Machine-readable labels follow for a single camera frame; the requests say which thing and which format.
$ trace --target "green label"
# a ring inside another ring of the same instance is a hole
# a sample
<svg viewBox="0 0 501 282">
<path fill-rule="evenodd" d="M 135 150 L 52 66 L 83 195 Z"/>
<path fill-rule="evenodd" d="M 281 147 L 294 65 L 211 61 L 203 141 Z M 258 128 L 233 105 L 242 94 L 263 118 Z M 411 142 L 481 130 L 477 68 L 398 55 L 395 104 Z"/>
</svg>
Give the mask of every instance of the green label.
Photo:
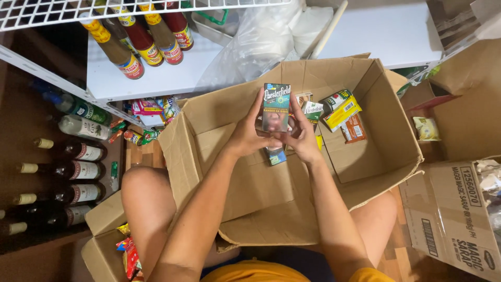
<svg viewBox="0 0 501 282">
<path fill-rule="evenodd" d="M 106 124 L 111 120 L 110 113 L 87 103 L 86 101 L 75 98 L 76 107 L 72 114 L 79 115 L 81 117 L 90 119 L 92 121 L 98 122 L 100 124 Z"/>
</svg>

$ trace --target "white metal shelf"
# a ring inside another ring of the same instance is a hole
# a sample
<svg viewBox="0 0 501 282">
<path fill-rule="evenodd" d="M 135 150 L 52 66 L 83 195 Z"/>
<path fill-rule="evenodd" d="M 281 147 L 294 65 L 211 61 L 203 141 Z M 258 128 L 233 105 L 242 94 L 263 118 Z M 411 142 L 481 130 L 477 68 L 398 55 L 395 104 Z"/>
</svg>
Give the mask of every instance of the white metal shelf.
<svg viewBox="0 0 501 282">
<path fill-rule="evenodd" d="M 193 48 L 184 51 L 183 61 L 178 65 L 166 62 L 159 67 L 148 66 L 144 61 L 143 77 L 127 79 L 117 67 L 110 62 L 106 54 L 89 37 L 87 54 L 87 87 L 97 101 L 128 100 L 161 95 L 189 93 L 195 89 L 199 78 L 222 46 L 191 32 Z"/>
<path fill-rule="evenodd" d="M 113 18 L 127 15 L 144 15 L 151 12 L 143 12 L 139 9 L 139 4 L 165 4 L 167 2 L 179 2 L 181 0 L 131 0 L 132 3 L 111 4 L 109 0 L 106 5 L 95 5 L 95 0 L 0 0 L 0 32 L 16 30 L 29 27 L 46 26 L 52 24 L 77 22 L 84 19 L 102 19 Z M 172 12 L 190 12 L 203 10 L 217 9 L 236 9 L 236 8 L 251 8 L 263 6 L 279 6 L 286 5 L 291 0 L 186 0 L 190 1 L 192 8 L 178 8 L 167 10 L 166 6 L 160 9 L 161 5 L 156 5 L 158 8 L 156 13 L 172 13 Z M 110 11 L 110 7 L 120 7 L 125 5 L 129 13 L 115 14 Z M 102 15 L 93 15 L 93 11 L 102 10 Z M 78 18 L 82 12 L 89 12 L 90 16 L 86 18 Z"/>
</svg>

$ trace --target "wooden floor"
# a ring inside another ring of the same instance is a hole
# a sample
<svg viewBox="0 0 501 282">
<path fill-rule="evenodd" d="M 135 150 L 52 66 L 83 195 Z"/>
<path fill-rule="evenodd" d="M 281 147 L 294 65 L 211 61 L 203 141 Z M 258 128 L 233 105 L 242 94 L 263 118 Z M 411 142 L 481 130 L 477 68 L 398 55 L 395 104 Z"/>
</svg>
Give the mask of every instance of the wooden floor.
<svg viewBox="0 0 501 282">
<path fill-rule="evenodd" d="M 126 170 L 138 165 L 164 167 L 162 150 L 157 141 L 140 147 L 127 142 Z M 399 203 L 398 217 L 377 267 L 380 271 L 397 282 L 482 281 L 412 248 L 398 187 L 394 187 L 391 192 Z"/>
</svg>

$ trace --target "white plastic sack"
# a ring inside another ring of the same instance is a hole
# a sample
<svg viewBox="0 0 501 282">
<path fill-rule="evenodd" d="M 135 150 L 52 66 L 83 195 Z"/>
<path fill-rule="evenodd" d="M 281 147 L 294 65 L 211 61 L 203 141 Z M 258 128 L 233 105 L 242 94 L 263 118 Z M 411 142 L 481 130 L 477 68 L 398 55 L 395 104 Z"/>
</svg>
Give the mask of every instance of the white plastic sack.
<svg viewBox="0 0 501 282">
<path fill-rule="evenodd" d="M 325 33 L 334 17 L 332 7 L 308 7 L 292 29 L 294 48 L 300 58 L 307 58 Z"/>
<path fill-rule="evenodd" d="M 284 60 L 294 48 L 289 23 L 304 0 L 283 6 L 247 8 L 231 42 L 214 58 L 195 92 L 207 93 L 254 80 Z"/>
</svg>

